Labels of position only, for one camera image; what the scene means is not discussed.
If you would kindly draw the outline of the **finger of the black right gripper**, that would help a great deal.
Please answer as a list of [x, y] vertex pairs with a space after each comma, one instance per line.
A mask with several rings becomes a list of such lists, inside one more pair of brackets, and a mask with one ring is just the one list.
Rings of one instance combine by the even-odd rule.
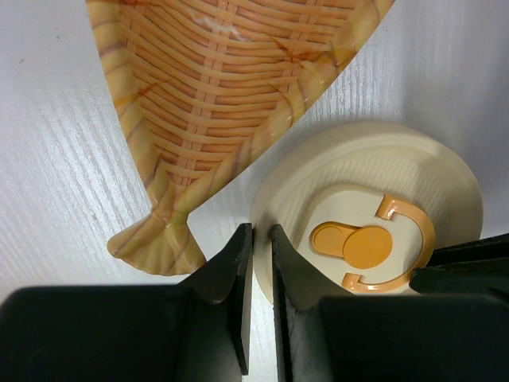
[[508, 294], [508, 234], [438, 249], [413, 271], [420, 294]]

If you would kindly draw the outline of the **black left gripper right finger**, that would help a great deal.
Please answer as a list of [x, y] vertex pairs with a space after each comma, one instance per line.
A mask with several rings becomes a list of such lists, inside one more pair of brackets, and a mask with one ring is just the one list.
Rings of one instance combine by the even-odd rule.
[[505, 381], [508, 294], [355, 295], [271, 232], [281, 381]]

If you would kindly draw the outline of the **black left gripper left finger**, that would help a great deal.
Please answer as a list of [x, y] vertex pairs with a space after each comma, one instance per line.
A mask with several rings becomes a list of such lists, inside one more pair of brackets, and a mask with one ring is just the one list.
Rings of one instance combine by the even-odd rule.
[[1, 306], [4, 381], [240, 381], [253, 228], [177, 284], [33, 286]]

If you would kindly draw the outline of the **cream lid orange smiley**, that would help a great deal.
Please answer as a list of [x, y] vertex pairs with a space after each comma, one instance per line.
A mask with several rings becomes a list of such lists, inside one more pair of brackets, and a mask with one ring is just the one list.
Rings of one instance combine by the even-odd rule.
[[332, 128], [287, 154], [251, 208], [254, 270], [273, 296], [270, 232], [353, 294], [405, 294], [434, 250], [477, 240], [478, 182], [438, 141], [396, 123]]

